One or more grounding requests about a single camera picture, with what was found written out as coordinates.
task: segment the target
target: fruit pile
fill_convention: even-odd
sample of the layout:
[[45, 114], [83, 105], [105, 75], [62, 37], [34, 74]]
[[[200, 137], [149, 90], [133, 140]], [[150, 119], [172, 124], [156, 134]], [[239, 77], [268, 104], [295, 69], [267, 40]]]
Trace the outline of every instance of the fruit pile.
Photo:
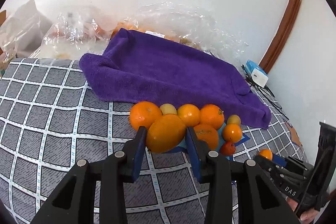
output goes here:
[[[199, 140], [205, 141], [211, 150], [219, 144], [219, 130], [224, 125], [224, 113], [215, 105], [205, 105], [202, 109], [186, 104], [177, 110], [171, 104], [160, 107], [151, 102], [139, 102], [130, 110], [130, 124], [138, 130], [147, 128], [146, 146], [154, 153], [164, 153], [177, 146], [185, 136], [187, 127], [194, 127]], [[240, 118], [230, 116], [221, 137], [226, 141], [219, 152], [230, 156], [236, 151], [234, 143], [242, 138]]]

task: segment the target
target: orange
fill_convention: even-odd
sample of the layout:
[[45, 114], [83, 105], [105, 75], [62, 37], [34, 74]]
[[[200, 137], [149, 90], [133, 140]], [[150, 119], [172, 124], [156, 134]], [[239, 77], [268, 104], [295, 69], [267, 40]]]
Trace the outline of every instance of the orange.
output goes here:
[[138, 130], [140, 126], [148, 129], [161, 116], [162, 112], [158, 106], [151, 102], [142, 101], [132, 106], [129, 122], [135, 130]]
[[150, 126], [146, 146], [153, 153], [167, 152], [183, 140], [185, 132], [185, 124], [179, 116], [163, 115]]
[[273, 153], [269, 149], [263, 149], [259, 152], [260, 156], [265, 157], [266, 159], [272, 160], [273, 159]]
[[198, 107], [194, 105], [186, 104], [180, 106], [177, 110], [177, 115], [187, 127], [194, 127], [200, 123], [201, 112]]
[[199, 140], [205, 141], [211, 150], [216, 149], [219, 137], [217, 131], [212, 126], [200, 123], [194, 127], [194, 130]]
[[200, 123], [206, 123], [211, 125], [215, 130], [221, 128], [224, 123], [224, 113], [218, 106], [205, 105], [201, 109], [201, 121]]
[[236, 143], [239, 142], [243, 136], [243, 132], [239, 125], [234, 123], [227, 124], [222, 132], [222, 137], [227, 142]]

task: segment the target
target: plaid bedspread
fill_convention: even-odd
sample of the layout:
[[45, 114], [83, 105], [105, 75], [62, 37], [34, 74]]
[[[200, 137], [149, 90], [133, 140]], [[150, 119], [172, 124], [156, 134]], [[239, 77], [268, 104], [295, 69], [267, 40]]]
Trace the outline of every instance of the plaid bedspread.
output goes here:
[[[233, 160], [244, 162], [264, 148], [306, 160], [282, 115], [252, 91], [270, 106], [272, 120], [268, 130], [242, 126], [250, 139], [237, 146]], [[135, 136], [128, 122], [132, 104], [99, 101], [78, 61], [16, 59], [0, 81], [0, 99], [0, 198], [18, 223], [32, 220], [77, 160], [102, 160]], [[146, 151], [139, 179], [124, 188], [129, 223], [204, 222], [209, 186], [196, 181], [182, 152]], [[97, 183], [95, 223], [99, 192]], [[232, 223], [237, 224], [235, 185], [232, 195]]]

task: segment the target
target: purple towel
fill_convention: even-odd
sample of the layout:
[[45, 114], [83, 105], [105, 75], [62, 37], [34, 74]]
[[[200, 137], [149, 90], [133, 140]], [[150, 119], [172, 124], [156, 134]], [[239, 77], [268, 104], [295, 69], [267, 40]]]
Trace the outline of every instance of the purple towel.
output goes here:
[[268, 128], [271, 119], [233, 65], [150, 34], [120, 29], [102, 56], [84, 54], [79, 65], [103, 101], [214, 104], [226, 118], [236, 114], [256, 128]]

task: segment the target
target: clear plastic wrap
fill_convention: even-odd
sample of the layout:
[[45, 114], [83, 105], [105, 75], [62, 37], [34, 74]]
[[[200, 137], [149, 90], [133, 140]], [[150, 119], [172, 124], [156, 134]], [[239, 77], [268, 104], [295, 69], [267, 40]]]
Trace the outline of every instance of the clear plastic wrap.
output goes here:
[[0, 47], [12, 56], [28, 57], [40, 46], [43, 34], [35, 1], [29, 0], [10, 15], [0, 27]]
[[3, 52], [0, 54], [0, 77], [3, 77], [9, 63], [16, 58], [16, 52], [14, 50], [9, 50], [8, 52]]
[[225, 60], [243, 74], [240, 60], [248, 46], [238, 35], [221, 30], [214, 18], [204, 9], [162, 2], [139, 9], [132, 17], [118, 22], [112, 36], [120, 28], [140, 32], [156, 32], [169, 39]]
[[116, 23], [95, 7], [64, 10], [43, 37], [39, 57], [79, 60], [86, 52], [102, 54]]

